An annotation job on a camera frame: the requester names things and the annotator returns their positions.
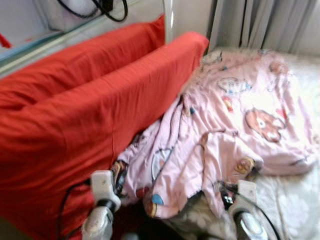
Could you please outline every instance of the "mattress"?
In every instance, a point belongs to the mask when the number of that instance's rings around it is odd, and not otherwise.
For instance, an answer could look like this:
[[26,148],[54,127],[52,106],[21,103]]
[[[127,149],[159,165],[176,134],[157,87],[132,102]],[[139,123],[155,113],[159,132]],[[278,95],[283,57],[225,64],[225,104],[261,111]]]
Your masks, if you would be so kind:
[[[256,50],[217,49],[218,52],[243,52],[257,54]],[[313,125],[315,150],[320,149],[320,58],[284,54],[290,68],[298,78],[302,97],[306,102]],[[313,170],[302,175],[266,176],[255,175],[257,205],[268,215],[277,228],[281,239],[316,240],[319,235],[319,161]],[[272,237],[272,228],[260,212],[255,213]],[[196,240],[199,236],[208,239],[236,239],[235,225],[225,212],[218,219],[209,208],[203,193],[189,199],[184,209],[175,217],[164,221],[186,240]]]

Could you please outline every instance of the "curtain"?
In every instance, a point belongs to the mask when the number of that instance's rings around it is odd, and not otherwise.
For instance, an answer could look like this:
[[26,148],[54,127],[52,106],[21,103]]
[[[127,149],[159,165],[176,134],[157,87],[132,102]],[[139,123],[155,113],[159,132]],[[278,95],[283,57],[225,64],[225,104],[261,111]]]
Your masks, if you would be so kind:
[[243,47],[296,53],[317,1],[216,0],[209,51]]

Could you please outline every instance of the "black cable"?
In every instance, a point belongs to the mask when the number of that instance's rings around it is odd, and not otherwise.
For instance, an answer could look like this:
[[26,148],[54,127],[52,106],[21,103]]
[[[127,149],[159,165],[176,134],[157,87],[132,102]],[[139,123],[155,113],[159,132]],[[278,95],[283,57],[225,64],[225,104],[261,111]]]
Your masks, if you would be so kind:
[[89,18],[92,18],[94,15],[97,14],[98,12],[98,8],[96,7],[92,12],[90,12],[89,14],[80,14],[80,13],[77,13],[75,11],[73,11],[70,7],[68,7],[64,2],[63,0],[57,0],[58,3],[65,9],[67,10],[69,13],[77,16],[78,18],[81,18],[81,19],[89,19]]
[[100,10],[102,14],[106,15],[106,16],[107,16],[109,19],[111,19],[112,21],[118,22],[118,23],[123,22],[123,21],[127,18],[127,16],[128,16],[128,3],[127,3],[127,0],[122,0],[123,8],[124,8],[124,16],[123,16],[123,18],[121,18],[121,19],[117,19],[117,18],[114,18],[113,16],[111,16],[111,15],[110,15],[107,11],[105,11],[105,9],[102,7],[100,1],[97,1],[97,0],[91,0],[91,1],[95,4],[96,8],[95,8],[91,13],[89,13],[89,14],[87,14],[87,15],[85,15],[85,14],[79,14],[79,13],[73,11],[72,9],[70,9],[70,7],[68,7],[68,6],[63,2],[63,0],[57,0],[57,1],[58,1],[58,3],[59,3],[65,10],[67,10],[69,13],[71,13],[71,14],[73,14],[73,15],[77,16],[78,18],[81,18],[81,19],[89,19],[89,18],[93,17],[93,16],[98,12],[98,10]]
[[259,207],[255,202],[251,201],[249,198],[243,196],[242,194],[238,193],[234,188],[232,187],[228,187],[226,184],[222,184],[222,186],[226,189],[229,190],[230,192],[240,196],[241,198],[243,198],[246,202],[250,203],[251,205],[255,206],[263,215],[264,217],[267,219],[268,223],[270,224],[270,226],[272,227],[272,230],[274,231],[274,234],[276,236],[277,240],[281,240],[280,235],[276,229],[276,227],[274,226],[274,224],[272,223],[272,221],[270,220],[270,218],[267,216],[267,214],[265,213],[265,211],[262,210],[261,207]]
[[[62,214],[64,212],[64,209],[65,209],[65,204],[68,200],[68,197],[71,193],[71,191],[74,189],[74,188],[77,188],[77,187],[80,187],[80,186],[83,186],[83,185],[87,185],[87,186],[90,186],[91,185],[91,180],[90,178],[86,179],[85,181],[82,181],[82,182],[78,182],[72,186],[70,186],[66,191],[65,191],[65,194],[63,196],[63,199],[60,203],[60,207],[59,207],[59,212],[58,212],[58,217],[57,217],[57,221],[56,221],[56,239],[57,240],[61,240],[61,239],[65,239],[63,237],[63,234],[62,234]],[[67,239],[69,238],[69,236],[71,236],[72,234],[74,234],[77,230],[73,230],[72,232],[68,233],[67,235]]]

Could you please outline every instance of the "red cushion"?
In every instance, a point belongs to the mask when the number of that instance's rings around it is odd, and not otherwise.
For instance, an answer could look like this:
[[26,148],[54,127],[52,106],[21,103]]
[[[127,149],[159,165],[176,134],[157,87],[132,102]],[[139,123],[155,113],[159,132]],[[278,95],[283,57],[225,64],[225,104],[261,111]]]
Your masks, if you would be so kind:
[[0,81],[0,114],[17,111],[117,70],[165,43],[164,17],[107,32]]
[[[110,168],[133,136],[166,111],[207,45],[187,33],[99,79],[1,115],[0,214],[34,239],[54,239],[66,189]],[[92,207],[89,188],[82,190],[65,205],[65,234]]]

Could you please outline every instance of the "wire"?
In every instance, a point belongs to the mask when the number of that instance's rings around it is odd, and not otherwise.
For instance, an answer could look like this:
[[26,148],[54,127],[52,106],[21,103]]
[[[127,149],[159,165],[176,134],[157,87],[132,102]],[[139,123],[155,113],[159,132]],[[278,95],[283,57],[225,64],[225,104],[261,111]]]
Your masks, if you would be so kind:
[[[56,222],[56,239],[57,240],[61,240],[61,239],[65,239],[63,237],[63,234],[62,234],[62,229],[63,229],[63,225],[62,225],[62,214],[64,212],[64,209],[65,209],[65,204],[68,200],[68,197],[71,193],[71,191],[77,187],[80,187],[80,186],[83,186],[83,185],[87,185],[87,186],[90,186],[91,185],[91,181],[90,181],[90,178],[86,179],[85,181],[82,181],[82,182],[78,182],[72,186],[70,186],[64,196],[63,196],[63,199],[60,203],[60,207],[59,207],[59,213],[58,213],[58,217],[57,217],[57,222]],[[72,234],[74,234],[77,230],[79,229],[79,227],[73,231],[71,231],[70,233],[67,234],[67,237],[66,239],[68,239]]]
[[80,14],[80,13],[77,13],[75,11],[73,11],[70,7],[68,7],[64,2],[63,0],[57,0],[58,3],[65,9],[67,10],[69,13],[77,16],[78,18],[81,18],[81,19],[89,19],[89,18],[92,18],[94,15],[97,14],[98,12],[98,8],[96,7],[92,12],[90,12],[89,14]]
[[264,217],[267,219],[268,223],[270,224],[270,226],[272,227],[272,230],[274,231],[274,234],[276,236],[277,240],[281,240],[280,235],[276,229],[276,227],[274,226],[274,224],[272,223],[272,221],[270,220],[270,218],[267,216],[267,214],[265,213],[265,211],[262,210],[261,207],[259,207],[255,202],[251,201],[249,198],[243,196],[242,194],[238,193],[234,188],[232,187],[228,187],[225,183],[222,183],[222,186],[226,189],[229,190],[230,192],[240,196],[241,198],[243,198],[246,202],[250,203],[251,205],[255,206],[263,215]]
[[122,3],[123,3],[123,8],[124,8],[124,15],[121,19],[117,19],[113,16],[111,16],[107,11],[105,11],[105,9],[102,7],[100,1],[97,1],[97,0],[91,0],[94,5],[96,6],[96,8],[90,12],[89,14],[80,14],[80,13],[77,13],[75,11],[73,11],[72,9],[70,9],[70,7],[68,7],[64,2],[63,0],[57,0],[58,3],[65,9],[67,10],[69,13],[77,16],[78,18],[81,18],[81,19],[89,19],[89,18],[92,18],[94,15],[96,15],[96,13],[98,12],[98,10],[101,11],[102,14],[104,14],[107,18],[111,19],[112,21],[114,22],[123,22],[127,16],[128,16],[128,3],[127,3],[127,0],[122,0]]

